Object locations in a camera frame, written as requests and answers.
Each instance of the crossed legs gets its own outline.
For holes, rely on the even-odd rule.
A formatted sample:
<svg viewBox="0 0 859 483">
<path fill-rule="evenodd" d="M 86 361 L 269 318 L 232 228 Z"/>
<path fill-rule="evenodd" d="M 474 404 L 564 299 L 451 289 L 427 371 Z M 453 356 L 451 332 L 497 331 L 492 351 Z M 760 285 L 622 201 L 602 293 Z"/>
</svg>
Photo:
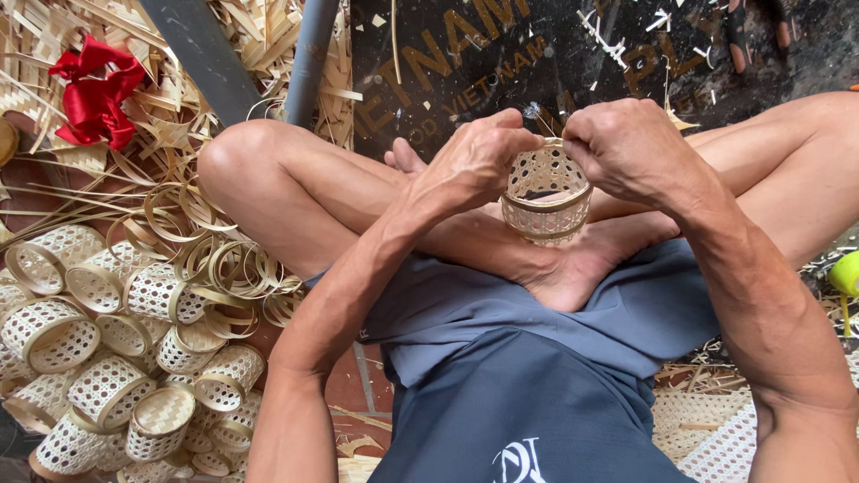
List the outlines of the crossed legs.
<svg viewBox="0 0 859 483">
<path fill-rule="evenodd" d="M 794 266 L 859 215 L 859 95 L 815 95 L 687 141 L 719 171 L 744 212 Z M 398 157 L 409 155 L 402 150 Z M 288 269 L 329 267 L 387 208 L 409 175 L 271 120 L 227 129 L 203 150 L 204 188 Z M 484 211 L 452 217 L 417 249 L 508 278 L 573 311 L 621 260 L 677 235 L 648 208 L 594 191 L 589 223 L 563 248 L 540 248 Z"/>
</svg>

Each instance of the man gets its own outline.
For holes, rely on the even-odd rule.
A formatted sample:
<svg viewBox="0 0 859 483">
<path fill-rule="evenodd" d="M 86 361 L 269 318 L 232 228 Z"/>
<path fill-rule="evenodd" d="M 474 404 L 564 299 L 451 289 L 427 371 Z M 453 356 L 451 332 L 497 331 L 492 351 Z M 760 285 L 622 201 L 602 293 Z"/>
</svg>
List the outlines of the man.
<svg viewBox="0 0 859 483">
<path fill-rule="evenodd" d="M 720 330 L 758 410 L 751 480 L 856 480 L 856 390 L 794 269 L 857 218 L 857 128 L 845 93 L 687 139 L 650 100 L 577 111 L 565 149 L 599 189 L 564 248 L 492 216 L 543 142 L 515 110 L 428 168 L 398 141 L 399 170 L 274 121 L 227 129 L 205 189 L 313 286 L 271 352 L 248 481 L 337 480 L 323 394 L 359 333 L 398 384 L 372 482 L 688 481 L 650 442 L 651 376 Z"/>
</svg>

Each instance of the gray shorts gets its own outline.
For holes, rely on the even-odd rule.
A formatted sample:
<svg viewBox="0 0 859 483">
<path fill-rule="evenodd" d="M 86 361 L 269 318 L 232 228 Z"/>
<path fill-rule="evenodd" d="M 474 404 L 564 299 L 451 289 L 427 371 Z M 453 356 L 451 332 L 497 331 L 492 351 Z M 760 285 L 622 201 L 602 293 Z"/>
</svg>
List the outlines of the gray shorts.
<svg viewBox="0 0 859 483">
<path fill-rule="evenodd" d="M 544 307 L 507 279 L 411 254 L 367 315 L 359 341 L 381 344 L 400 383 L 410 387 L 499 327 L 554 339 L 639 379 L 719 333 L 698 263 L 689 243 L 677 239 L 622 263 L 572 313 Z"/>
</svg>

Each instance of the yellow-green object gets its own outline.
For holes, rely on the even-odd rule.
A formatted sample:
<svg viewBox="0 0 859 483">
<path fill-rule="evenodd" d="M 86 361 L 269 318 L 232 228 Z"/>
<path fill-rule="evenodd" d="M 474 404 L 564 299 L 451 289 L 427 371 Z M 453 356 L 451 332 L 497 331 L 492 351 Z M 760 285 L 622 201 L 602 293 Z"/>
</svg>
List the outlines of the yellow-green object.
<svg viewBox="0 0 859 483">
<path fill-rule="evenodd" d="M 844 317 L 844 338 L 853 336 L 850 314 L 847 313 L 847 297 L 859 297 L 859 252 L 841 257 L 829 271 L 829 283 L 841 292 L 841 312 Z"/>
</svg>

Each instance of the red ribbon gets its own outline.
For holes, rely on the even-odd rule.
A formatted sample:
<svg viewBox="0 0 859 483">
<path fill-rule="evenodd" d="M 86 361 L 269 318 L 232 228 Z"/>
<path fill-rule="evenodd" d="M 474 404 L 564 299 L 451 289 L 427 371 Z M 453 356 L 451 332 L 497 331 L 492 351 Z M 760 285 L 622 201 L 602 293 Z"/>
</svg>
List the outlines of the red ribbon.
<svg viewBox="0 0 859 483">
<path fill-rule="evenodd" d="M 118 70 L 108 73 L 106 79 L 82 78 L 108 62 Z M 119 103 L 131 95 L 146 73 L 136 58 L 87 35 L 80 56 L 64 52 L 48 73 L 69 80 L 63 94 L 69 124 L 57 129 L 57 136 L 84 146 L 107 138 L 113 150 L 122 150 L 131 141 L 134 125 Z"/>
</svg>

